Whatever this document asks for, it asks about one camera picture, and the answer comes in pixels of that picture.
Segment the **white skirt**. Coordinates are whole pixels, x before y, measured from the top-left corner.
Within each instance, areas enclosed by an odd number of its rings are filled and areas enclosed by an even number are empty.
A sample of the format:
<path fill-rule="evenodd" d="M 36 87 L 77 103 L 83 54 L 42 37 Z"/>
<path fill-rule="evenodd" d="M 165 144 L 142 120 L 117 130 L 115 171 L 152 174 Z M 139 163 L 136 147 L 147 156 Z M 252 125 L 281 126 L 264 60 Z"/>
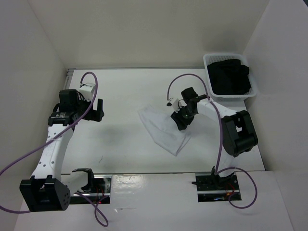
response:
<path fill-rule="evenodd" d="M 138 111 L 141 122 L 161 148 L 177 156 L 191 139 L 190 132 L 180 131 L 174 120 L 166 113 L 147 105 Z"/>

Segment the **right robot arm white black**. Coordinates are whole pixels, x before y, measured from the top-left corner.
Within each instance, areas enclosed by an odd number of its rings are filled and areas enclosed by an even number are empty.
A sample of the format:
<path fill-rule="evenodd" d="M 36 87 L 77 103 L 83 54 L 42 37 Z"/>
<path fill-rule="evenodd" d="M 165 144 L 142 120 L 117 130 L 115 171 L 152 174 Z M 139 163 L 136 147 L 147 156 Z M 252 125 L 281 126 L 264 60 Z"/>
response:
<path fill-rule="evenodd" d="M 198 95 L 192 87 L 181 92 L 182 99 L 167 99 L 167 106 L 174 112 L 171 118 L 178 130 L 185 130 L 197 114 L 204 115 L 218 122 L 219 148 L 216 165 L 211 170 L 210 179 L 197 185 L 211 184 L 215 189 L 224 189 L 232 179 L 235 170 L 233 159 L 244 152 L 249 152 L 257 145 L 258 138 L 246 110 L 235 111 L 227 108 L 207 95 Z"/>

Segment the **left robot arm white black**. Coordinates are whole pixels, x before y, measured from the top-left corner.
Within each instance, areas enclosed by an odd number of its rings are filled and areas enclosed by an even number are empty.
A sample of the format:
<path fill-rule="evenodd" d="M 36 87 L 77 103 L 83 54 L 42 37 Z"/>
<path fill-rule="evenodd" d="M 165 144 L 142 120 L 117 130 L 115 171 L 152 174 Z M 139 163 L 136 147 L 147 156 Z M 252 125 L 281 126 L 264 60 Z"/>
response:
<path fill-rule="evenodd" d="M 19 186 L 29 211 L 64 211 L 78 190 L 94 190 L 96 180 L 90 168 L 76 168 L 64 180 L 61 172 L 77 123 L 82 119 L 100 122 L 104 116 L 102 99 L 93 109 L 96 94 L 97 87 L 90 83 L 82 84 L 78 90 L 59 92 L 60 101 L 48 118 L 48 137 L 39 163 L 31 177 Z"/>

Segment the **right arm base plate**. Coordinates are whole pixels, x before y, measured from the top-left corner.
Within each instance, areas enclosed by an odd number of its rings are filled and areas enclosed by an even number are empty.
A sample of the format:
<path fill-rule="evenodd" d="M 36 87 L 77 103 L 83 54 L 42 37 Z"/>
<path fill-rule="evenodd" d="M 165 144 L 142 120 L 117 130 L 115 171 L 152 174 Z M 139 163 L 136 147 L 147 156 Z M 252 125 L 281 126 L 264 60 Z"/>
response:
<path fill-rule="evenodd" d="M 235 174 L 221 178 L 211 174 L 196 174 L 192 185 L 196 186 L 198 202 L 241 201 L 240 188 Z"/>

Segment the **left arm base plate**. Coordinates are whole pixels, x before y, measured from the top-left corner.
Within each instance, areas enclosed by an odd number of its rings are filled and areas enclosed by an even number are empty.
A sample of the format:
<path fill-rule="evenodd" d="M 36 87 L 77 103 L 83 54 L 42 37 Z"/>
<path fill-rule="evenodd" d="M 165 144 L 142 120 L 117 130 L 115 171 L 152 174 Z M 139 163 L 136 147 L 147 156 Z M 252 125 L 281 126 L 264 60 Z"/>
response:
<path fill-rule="evenodd" d="M 95 204 L 109 204 L 111 186 L 112 175 L 95 174 L 93 185 L 90 187 L 90 189 L 79 189 L 77 192 L 84 195 Z"/>

